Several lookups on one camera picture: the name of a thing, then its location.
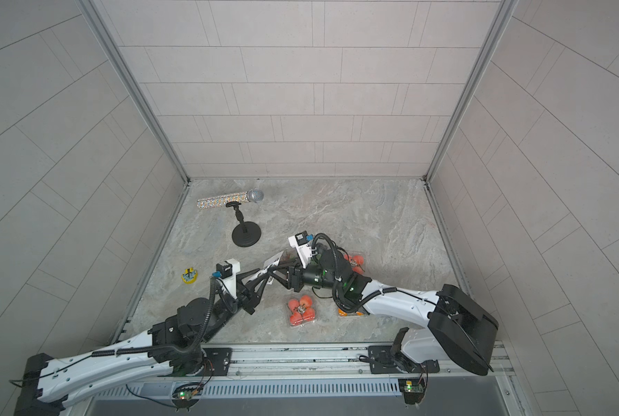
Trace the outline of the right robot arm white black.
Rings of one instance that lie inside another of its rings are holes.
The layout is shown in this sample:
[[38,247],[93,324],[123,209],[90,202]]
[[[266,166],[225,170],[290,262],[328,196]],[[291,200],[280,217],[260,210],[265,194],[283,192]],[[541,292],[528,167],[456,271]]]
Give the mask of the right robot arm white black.
[[412,291],[366,277],[361,265],[324,233],[290,237],[290,249],[264,264],[269,278],[287,289],[327,289],[346,315],[385,315],[416,325],[401,329],[391,348],[396,367],[411,373],[430,360],[451,360],[467,372],[486,376],[498,321],[462,289]]

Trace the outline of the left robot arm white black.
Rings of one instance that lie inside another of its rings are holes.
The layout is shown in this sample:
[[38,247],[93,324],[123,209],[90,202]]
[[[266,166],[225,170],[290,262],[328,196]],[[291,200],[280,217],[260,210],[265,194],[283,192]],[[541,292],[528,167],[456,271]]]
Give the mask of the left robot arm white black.
[[255,310],[276,265],[225,277],[227,269],[219,265],[206,297],[193,299],[125,341],[72,357],[28,358],[23,377],[12,382],[20,390],[15,413],[59,415],[98,393],[147,377],[188,376],[190,388],[199,389],[210,378],[227,374],[231,349],[204,345],[238,311]]

